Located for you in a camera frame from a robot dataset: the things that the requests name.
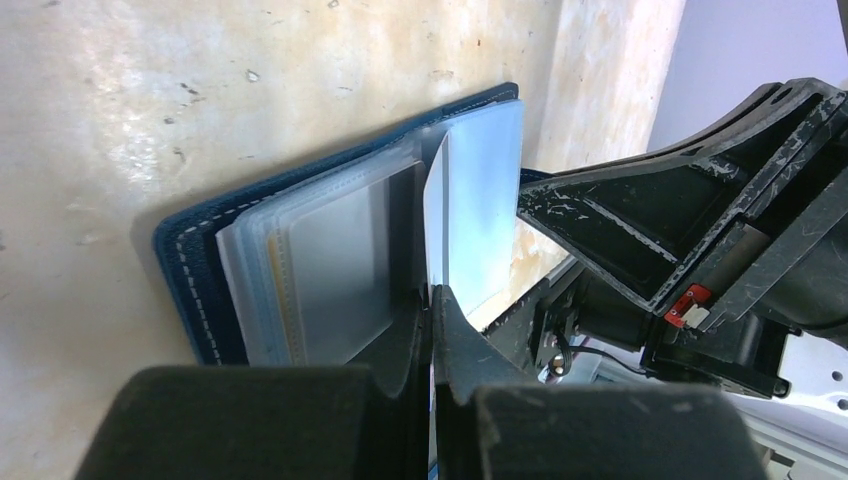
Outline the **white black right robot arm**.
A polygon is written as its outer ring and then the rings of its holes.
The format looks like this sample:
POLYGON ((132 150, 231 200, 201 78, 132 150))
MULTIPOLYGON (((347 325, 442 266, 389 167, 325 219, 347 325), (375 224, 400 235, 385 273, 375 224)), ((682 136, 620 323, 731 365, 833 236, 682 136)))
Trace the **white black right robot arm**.
POLYGON ((426 188, 428 268, 464 308, 509 277, 514 223, 562 247, 484 330, 483 377, 629 370, 735 394, 756 432, 847 468, 847 94, 759 87, 675 145, 521 169, 521 103, 453 117, 426 188))

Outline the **white black-stripe credit card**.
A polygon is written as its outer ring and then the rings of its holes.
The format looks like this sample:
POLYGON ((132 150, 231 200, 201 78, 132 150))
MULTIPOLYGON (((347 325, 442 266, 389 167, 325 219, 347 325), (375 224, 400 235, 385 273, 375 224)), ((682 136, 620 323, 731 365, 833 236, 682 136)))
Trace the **white black-stripe credit card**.
POLYGON ((392 322, 415 285, 418 183, 409 166, 369 181, 289 228, 305 364, 344 364, 392 322))

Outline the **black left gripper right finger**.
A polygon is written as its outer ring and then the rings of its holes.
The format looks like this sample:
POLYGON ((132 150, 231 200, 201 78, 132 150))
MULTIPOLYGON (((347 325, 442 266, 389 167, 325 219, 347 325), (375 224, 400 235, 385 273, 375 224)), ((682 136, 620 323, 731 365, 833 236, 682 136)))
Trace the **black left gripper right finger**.
POLYGON ((432 292, 442 479, 762 479, 733 405, 696 385, 545 385, 432 292))

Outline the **dark blue leather card holder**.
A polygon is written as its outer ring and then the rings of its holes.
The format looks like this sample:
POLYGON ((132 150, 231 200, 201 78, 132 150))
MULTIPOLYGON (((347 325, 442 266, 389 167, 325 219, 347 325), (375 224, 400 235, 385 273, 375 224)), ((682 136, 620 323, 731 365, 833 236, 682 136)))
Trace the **dark blue leather card holder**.
POLYGON ((525 108, 513 82, 163 219, 152 243, 207 366, 341 365, 449 287, 510 281, 525 108))

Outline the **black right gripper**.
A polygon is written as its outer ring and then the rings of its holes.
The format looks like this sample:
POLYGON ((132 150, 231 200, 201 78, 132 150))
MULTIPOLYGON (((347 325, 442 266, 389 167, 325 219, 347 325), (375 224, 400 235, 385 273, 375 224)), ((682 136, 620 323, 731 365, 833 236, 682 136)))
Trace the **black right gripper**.
POLYGON ((787 192, 846 125, 846 92, 801 78, 663 149, 523 171, 520 218, 577 258, 556 332, 637 352, 659 380, 787 396, 790 335, 847 342, 847 196, 787 192))

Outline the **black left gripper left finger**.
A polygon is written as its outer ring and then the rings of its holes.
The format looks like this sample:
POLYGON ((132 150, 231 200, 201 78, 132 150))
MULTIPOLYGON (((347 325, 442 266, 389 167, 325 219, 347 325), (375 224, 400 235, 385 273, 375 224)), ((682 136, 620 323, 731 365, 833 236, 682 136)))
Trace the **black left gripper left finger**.
POLYGON ((161 366, 132 376, 80 479, 424 479, 429 318, 405 295, 340 366, 161 366))

